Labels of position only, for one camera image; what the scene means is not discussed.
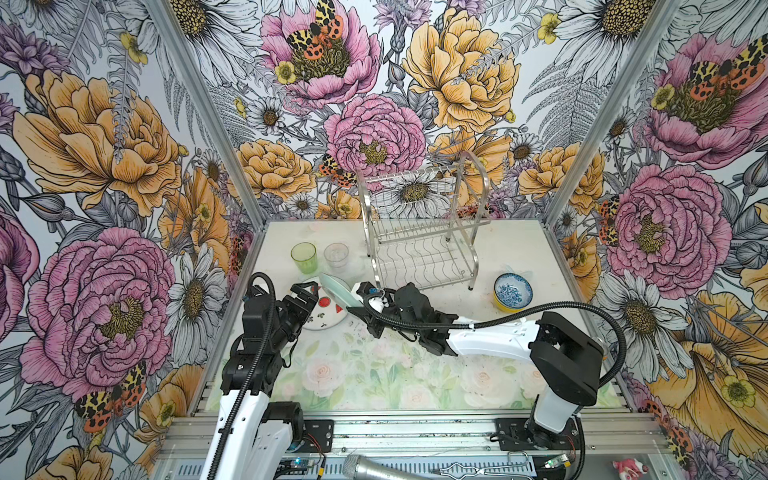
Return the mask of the metal two-tier dish rack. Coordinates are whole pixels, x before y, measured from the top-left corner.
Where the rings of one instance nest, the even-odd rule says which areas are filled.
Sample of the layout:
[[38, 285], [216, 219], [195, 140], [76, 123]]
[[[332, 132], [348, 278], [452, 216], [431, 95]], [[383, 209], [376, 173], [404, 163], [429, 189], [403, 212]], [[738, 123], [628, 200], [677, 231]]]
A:
[[357, 181], [377, 287], [474, 289], [480, 266], [475, 242], [488, 222], [490, 188], [478, 157], [462, 152], [451, 165], [369, 177], [358, 173]]

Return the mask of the front aluminium rail base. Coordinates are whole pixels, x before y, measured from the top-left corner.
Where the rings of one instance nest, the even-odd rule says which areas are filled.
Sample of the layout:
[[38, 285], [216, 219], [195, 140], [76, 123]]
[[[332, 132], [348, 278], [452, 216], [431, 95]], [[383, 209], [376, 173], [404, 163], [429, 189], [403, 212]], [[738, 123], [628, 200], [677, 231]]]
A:
[[295, 479], [313, 479], [323, 469], [324, 478], [342, 478], [342, 465], [350, 454], [415, 460], [425, 468], [461, 458], [501, 460], [527, 454], [536, 467], [534, 479], [615, 479], [613, 461], [637, 459], [649, 467], [647, 479], [681, 479], [670, 444], [649, 414], [620, 409], [587, 409], [581, 412], [583, 444], [576, 451], [502, 451], [489, 437], [497, 418], [527, 418], [523, 410], [487, 412], [310, 412], [305, 419], [335, 421], [330, 453], [295, 452], [297, 443], [282, 458], [293, 462]]

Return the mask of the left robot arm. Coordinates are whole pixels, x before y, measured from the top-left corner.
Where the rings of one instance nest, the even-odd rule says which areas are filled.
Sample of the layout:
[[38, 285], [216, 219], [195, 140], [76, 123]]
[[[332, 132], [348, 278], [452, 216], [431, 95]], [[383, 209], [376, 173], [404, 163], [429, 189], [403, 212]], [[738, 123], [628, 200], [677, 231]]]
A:
[[294, 284], [279, 300], [271, 278], [250, 277], [241, 316], [243, 332], [232, 343], [222, 371], [218, 420], [200, 477], [272, 479], [282, 457], [302, 439], [303, 412], [271, 394], [294, 343], [317, 305], [318, 284]]

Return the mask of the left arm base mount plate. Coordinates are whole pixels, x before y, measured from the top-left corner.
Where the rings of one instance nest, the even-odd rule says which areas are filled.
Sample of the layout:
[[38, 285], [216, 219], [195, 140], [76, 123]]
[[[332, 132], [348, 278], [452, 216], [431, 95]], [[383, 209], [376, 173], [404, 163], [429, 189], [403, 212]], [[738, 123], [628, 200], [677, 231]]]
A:
[[316, 454], [330, 453], [333, 447], [335, 421], [330, 419], [305, 419], [303, 437], [299, 439], [295, 452]]

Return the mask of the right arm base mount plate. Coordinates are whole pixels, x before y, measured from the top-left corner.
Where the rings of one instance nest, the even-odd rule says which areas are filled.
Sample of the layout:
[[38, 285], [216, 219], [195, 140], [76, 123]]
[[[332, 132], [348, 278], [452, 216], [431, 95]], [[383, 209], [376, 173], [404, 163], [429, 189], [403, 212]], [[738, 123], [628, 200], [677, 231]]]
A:
[[497, 418], [495, 432], [489, 437], [502, 451], [523, 452], [528, 450], [576, 451], [583, 444], [583, 435], [574, 418], [566, 422], [561, 433], [552, 433], [538, 426], [530, 418]]

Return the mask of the yellow plastic bowl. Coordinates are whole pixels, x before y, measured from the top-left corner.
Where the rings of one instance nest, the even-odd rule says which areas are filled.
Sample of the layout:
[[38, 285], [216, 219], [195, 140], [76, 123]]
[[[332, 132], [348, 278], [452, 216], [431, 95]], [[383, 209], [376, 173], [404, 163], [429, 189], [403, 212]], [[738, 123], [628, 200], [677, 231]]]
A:
[[515, 313], [527, 308], [532, 301], [532, 296], [526, 292], [505, 290], [495, 292], [494, 301], [499, 310]]

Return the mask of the pink white small toy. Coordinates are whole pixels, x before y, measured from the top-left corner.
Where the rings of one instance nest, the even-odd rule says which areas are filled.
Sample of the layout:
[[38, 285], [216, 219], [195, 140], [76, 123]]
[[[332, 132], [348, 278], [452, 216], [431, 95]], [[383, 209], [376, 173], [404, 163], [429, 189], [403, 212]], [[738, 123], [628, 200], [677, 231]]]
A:
[[637, 459], [624, 459], [612, 462], [620, 480], [639, 480], [649, 472], [649, 467]]

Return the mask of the left rear aluminium frame post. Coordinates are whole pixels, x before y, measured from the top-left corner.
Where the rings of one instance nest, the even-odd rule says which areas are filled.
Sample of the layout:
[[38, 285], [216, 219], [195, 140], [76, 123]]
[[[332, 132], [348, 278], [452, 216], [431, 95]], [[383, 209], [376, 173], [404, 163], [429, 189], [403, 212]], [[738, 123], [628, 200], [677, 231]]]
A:
[[235, 148], [229, 138], [213, 99], [207, 88], [204, 76], [197, 66], [196, 56], [183, 36], [173, 9], [168, 1], [149, 1], [149, 16], [155, 22], [159, 36], [170, 54], [178, 77], [185, 84], [191, 100], [199, 113], [215, 148], [221, 156], [224, 166], [233, 181], [242, 204], [249, 216], [251, 225], [257, 232], [263, 232], [265, 216], [253, 194]]

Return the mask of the aluminium frame post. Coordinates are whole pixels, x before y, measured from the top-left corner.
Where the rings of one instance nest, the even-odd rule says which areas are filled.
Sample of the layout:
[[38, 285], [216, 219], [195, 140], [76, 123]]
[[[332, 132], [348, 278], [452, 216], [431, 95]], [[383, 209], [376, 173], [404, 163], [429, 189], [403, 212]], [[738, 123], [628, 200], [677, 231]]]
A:
[[645, 65], [658, 50], [662, 36], [667, 31], [681, 2], [657, 1], [650, 12], [646, 25], [640, 32], [638, 40], [630, 51], [627, 64], [618, 70], [616, 80], [600, 106], [598, 114], [590, 127], [584, 141], [581, 143], [575, 160], [565, 175], [562, 184], [554, 195], [544, 217], [544, 225], [551, 227], [561, 210], [570, 201], [594, 156], [598, 153], [604, 135], [611, 122], [620, 110], [620, 102], [632, 90], [633, 85], [642, 73]]
[[196, 56], [183, 36], [173, 9], [168, 1], [149, 1], [149, 16], [155, 22], [159, 36], [170, 54], [178, 77], [185, 84], [191, 100], [199, 113], [215, 148], [221, 156], [224, 166], [233, 181], [242, 204], [249, 216], [251, 225], [257, 232], [263, 232], [265, 216], [253, 194], [235, 148], [229, 138], [213, 99], [207, 88], [204, 76], [197, 66]]

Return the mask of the right rear aluminium frame post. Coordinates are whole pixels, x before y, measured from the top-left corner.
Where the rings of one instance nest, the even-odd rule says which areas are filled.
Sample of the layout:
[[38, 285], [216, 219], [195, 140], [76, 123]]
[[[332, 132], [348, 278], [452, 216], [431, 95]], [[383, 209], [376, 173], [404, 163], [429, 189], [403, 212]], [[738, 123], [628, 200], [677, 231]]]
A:
[[620, 110], [620, 102], [632, 90], [633, 85], [642, 73], [645, 65], [658, 50], [662, 36], [667, 31], [681, 2], [657, 1], [650, 12], [646, 25], [640, 32], [638, 40], [630, 51], [627, 64], [618, 70], [616, 80], [600, 106], [598, 114], [590, 127], [584, 141], [581, 143], [575, 160], [565, 175], [562, 184], [554, 195], [544, 217], [544, 225], [551, 227], [561, 210], [570, 201], [594, 156], [598, 153], [604, 135], [611, 122]]

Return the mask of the white watermelon pattern plate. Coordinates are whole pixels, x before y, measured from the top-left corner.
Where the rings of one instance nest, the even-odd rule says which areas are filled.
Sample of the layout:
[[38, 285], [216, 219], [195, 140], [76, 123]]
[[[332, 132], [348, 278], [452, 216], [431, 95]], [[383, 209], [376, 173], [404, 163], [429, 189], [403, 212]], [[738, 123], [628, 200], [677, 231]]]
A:
[[348, 312], [318, 285], [318, 302], [303, 328], [310, 331], [328, 330], [341, 324], [347, 315]]

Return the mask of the teal rimmed plate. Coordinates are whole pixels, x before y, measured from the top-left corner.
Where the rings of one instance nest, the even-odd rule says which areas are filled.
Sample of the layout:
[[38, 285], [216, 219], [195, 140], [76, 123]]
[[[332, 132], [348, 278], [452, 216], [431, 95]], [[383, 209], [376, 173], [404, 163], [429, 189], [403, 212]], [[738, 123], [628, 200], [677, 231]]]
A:
[[362, 301], [341, 279], [320, 273], [319, 284], [326, 294], [343, 309], [362, 307]]

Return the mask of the clear pink glass tumbler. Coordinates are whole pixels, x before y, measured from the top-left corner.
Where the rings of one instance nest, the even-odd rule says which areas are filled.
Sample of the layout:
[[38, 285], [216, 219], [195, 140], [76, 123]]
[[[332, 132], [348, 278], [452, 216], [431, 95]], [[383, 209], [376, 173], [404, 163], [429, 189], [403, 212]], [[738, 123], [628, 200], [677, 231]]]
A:
[[349, 247], [342, 242], [329, 244], [323, 252], [326, 272], [336, 276], [346, 273], [350, 259]]

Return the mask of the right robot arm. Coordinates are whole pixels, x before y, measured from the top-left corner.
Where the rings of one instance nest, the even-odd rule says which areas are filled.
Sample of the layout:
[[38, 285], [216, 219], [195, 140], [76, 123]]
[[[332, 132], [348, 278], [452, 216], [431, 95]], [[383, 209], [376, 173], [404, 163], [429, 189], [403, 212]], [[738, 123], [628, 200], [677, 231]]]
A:
[[436, 356], [512, 362], [534, 384], [534, 401], [522, 424], [498, 436], [513, 448], [558, 448], [576, 435], [576, 416], [596, 404], [606, 383], [599, 343], [562, 315], [578, 302], [554, 302], [518, 314], [476, 321], [432, 306], [414, 284], [396, 290], [360, 283], [339, 297], [341, 307], [379, 338], [391, 329]]

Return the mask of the green glass tumbler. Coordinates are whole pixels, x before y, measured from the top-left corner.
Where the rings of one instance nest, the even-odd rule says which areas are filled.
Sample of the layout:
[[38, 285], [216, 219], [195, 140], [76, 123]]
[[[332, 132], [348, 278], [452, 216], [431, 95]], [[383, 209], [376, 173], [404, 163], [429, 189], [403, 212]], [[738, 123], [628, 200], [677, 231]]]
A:
[[311, 242], [300, 242], [294, 245], [290, 256], [302, 274], [312, 274], [318, 268], [317, 248]]

